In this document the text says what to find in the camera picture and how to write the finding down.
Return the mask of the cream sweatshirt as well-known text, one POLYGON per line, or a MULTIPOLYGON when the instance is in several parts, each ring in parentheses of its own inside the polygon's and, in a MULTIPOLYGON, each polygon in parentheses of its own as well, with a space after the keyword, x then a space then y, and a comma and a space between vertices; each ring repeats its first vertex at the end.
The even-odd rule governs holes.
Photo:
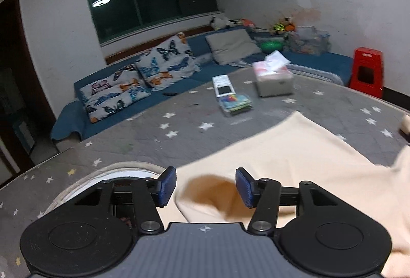
POLYGON ((409 148, 391 167, 375 165, 300 113, 177 170, 175 205, 188 222, 242 222, 252 211, 235 187, 244 167, 255 179, 295 187, 309 180, 382 224, 393 249, 383 275, 409 276, 409 148))

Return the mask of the black induction cooktop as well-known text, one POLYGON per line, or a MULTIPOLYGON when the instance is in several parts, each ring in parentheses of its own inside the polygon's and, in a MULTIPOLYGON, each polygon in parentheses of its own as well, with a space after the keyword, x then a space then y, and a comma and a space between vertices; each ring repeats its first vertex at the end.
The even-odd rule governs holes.
POLYGON ((124 222, 129 229, 136 229, 136 215, 132 185, 136 179, 113 179, 110 196, 110 213, 124 222))

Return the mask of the left butterfly pillow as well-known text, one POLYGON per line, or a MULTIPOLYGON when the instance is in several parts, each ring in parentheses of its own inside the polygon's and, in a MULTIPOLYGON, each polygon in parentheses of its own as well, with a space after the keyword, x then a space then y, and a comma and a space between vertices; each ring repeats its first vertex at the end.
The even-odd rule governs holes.
POLYGON ((128 106, 151 95, 134 63, 125 65, 108 77, 98 79, 79 89, 80 97, 91 123, 119 113, 128 106))

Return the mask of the butterfly pillow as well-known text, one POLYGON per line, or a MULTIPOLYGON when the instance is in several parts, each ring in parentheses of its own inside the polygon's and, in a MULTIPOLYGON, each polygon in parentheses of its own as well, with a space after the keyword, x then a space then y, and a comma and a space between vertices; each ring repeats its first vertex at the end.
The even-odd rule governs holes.
POLYGON ((128 106, 151 95, 134 63, 125 65, 108 77, 98 79, 79 89, 80 97, 91 123, 119 113, 128 106))
POLYGON ((136 66, 153 91, 162 91, 201 71, 183 32, 140 55, 136 66))

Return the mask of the blue corner sofa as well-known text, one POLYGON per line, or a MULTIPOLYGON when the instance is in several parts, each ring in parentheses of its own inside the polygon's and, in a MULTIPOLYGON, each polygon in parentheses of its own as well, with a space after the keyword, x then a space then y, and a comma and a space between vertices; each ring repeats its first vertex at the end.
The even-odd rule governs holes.
MULTIPOLYGON (((212 59, 211 48, 206 41, 206 36, 210 35, 211 32, 188 38, 188 44, 193 51, 196 60, 200 62, 200 72, 193 74, 187 79, 182 79, 163 91, 152 93, 142 101, 128 106, 124 111, 110 115, 99 122, 92 123, 90 121, 88 114, 86 113, 86 108, 83 105, 81 89, 110 74, 114 74, 124 66, 136 62, 140 55, 134 54, 128 59, 111 64, 75 82, 74 92, 76 99, 73 102, 68 103, 61 111, 52 128, 52 141, 60 142, 69 138, 73 134, 82 141, 122 122, 128 117, 132 117, 139 112, 168 100, 172 96, 189 91, 201 84, 208 83, 215 76, 236 71, 238 69, 237 66, 219 65, 212 59)), ((353 59, 348 56, 331 52, 324 52, 319 56, 295 53, 292 52, 291 48, 287 45, 283 47, 281 53, 291 61, 291 71, 296 74, 306 74, 314 79, 332 82, 341 86, 347 86, 352 76, 353 59)))

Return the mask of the white tissue box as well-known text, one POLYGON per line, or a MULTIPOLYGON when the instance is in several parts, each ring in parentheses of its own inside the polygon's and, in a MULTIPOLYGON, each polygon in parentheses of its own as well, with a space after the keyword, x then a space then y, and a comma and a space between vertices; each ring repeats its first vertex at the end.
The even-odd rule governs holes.
POLYGON ((260 97, 275 97, 293 93, 294 76, 287 68, 291 62, 274 51, 264 60, 252 63, 255 84, 260 97))

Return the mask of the right butterfly pillow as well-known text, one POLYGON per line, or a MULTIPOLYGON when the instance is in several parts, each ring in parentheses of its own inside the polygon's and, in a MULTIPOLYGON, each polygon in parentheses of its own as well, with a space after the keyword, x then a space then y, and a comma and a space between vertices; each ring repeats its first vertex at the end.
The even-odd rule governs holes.
POLYGON ((183 32, 140 55, 136 66, 153 91, 162 91, 201 71, 183 32))

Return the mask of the grey star tablecloth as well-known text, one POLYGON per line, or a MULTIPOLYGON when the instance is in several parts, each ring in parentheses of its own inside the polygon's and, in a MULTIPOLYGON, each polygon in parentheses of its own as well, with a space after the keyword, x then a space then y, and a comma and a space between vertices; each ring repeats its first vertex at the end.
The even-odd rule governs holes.
POLYGON ((209 84, 177 95, 72 145, 1 189, 1 275, 26 277, 19 250, 24 229, 65 189, 113 163, 141 161, 181 167, 262 132, 299 111, 374 164, 391 165, 406 140, 403 111, 345 86, 296 76, 288 97, 260 98, 251 69, 232 72, 252 110, 226 116, 209 84))

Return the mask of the dark wooden door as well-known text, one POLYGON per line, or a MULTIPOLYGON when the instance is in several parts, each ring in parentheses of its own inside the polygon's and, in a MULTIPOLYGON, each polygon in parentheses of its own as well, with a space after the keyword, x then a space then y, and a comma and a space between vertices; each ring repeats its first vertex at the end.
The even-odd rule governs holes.
POLYGON ((11 177, 35 166, 30 154, 49 140, 56 117, 28 49, 20 0, 1 1, 1 161, 11 177))

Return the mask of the grey cushion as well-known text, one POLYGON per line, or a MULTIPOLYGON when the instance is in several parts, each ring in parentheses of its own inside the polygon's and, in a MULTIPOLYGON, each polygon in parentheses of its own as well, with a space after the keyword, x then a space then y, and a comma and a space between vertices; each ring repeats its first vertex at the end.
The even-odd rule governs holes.
POLYGON ((253 41, 245 29, 228 30, 206 36, 215 61, 227 65, 253 54, 261 53, 260 47, 253 41))

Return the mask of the red plastic stool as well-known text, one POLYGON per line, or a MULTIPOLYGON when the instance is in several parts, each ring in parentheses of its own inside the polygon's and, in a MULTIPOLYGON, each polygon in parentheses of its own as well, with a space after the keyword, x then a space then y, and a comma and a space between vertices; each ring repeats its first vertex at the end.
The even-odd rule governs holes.
POLYGON ((355 49, 349 87, 367 95, 382 98, 384 87, 382 52, 367 47, 355 49))

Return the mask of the clear storage box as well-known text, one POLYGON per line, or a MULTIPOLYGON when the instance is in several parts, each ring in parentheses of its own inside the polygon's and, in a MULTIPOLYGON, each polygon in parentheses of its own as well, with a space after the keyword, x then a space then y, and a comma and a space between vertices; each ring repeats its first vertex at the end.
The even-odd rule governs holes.
POLYGON ((287 33, 289 49, 299 54, 321 56, 331 50, 330 34, 314 26, 299 26, 287 33))

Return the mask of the yellow orange toy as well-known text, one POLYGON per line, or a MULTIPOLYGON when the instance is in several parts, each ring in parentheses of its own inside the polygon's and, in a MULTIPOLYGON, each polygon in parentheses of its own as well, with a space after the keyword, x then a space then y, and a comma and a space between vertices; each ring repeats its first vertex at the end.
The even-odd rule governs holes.
POLYGON ((274 25, 273 25, 273 33, 275 35, 281 35, 285 34, 288 32, 294 32, 295 31, 295 25, 293 24, 293 21, 290 17, 284 17, 280 20, 278 20, 274 25))

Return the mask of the black white plush toy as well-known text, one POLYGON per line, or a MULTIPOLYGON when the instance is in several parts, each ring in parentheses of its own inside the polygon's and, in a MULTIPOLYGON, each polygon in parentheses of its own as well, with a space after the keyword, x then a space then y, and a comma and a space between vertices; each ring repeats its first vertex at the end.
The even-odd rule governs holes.
POLYGON ((227 17, 213 17, 210 22, 211 27, 215 30, 230 29, 236 26, 235 21, 227 17))

